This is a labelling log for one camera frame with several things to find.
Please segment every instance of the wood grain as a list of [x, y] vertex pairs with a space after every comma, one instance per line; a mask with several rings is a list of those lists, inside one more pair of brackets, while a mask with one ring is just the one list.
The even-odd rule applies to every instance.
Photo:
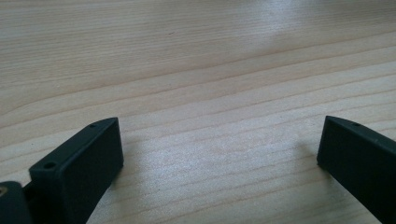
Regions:
[[326, 115], [396, 139], [394, 1], [3, 1], [0, 181], [119, 117], [89, 223], [376, 223], [316, 165]]

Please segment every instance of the black plastic piece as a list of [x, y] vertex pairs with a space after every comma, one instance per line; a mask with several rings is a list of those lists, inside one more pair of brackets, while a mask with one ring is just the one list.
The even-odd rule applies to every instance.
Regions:
[[396, 223], [396, 142], [359, 123], [326, 117], [318, 165], [379, 221]]
[[86, 223], [122, 166], [118, 119], [85, 127], [29, 169], [23, 191], [33, 222]]

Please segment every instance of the black object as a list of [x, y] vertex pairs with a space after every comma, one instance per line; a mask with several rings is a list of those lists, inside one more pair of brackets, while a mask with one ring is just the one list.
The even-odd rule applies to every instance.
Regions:
[[0, 183], [0, 223], [86, 223], [123, 166], [117, 118], [92, 123], [29, 169]]
[[382, 223], [396, 223], [396, 142], [359, 123], [326, 117], [318, 165]]

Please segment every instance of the wooden surface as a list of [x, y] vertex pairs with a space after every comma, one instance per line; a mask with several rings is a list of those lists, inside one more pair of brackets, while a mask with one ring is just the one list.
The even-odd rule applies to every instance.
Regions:
[[0, 3], [0, 181], [119, 117], [89, 223], [376, 223], [316, 164], [326, 115], [396, 139], [395, 1]]

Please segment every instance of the screw hole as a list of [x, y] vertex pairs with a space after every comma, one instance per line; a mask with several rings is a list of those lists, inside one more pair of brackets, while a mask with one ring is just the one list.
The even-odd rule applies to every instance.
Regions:
[[50, 162], [47, 162], [45, 165], [44, 165], [44, 169], [52, 169], [53, 167], [55, 167], [56, 166], [56, 163], [55, 162], [53, 162], [53, 161], [50, 161]]
[[8, 191], [8, 188], [0, 186], [0, 197], [5, 195]]

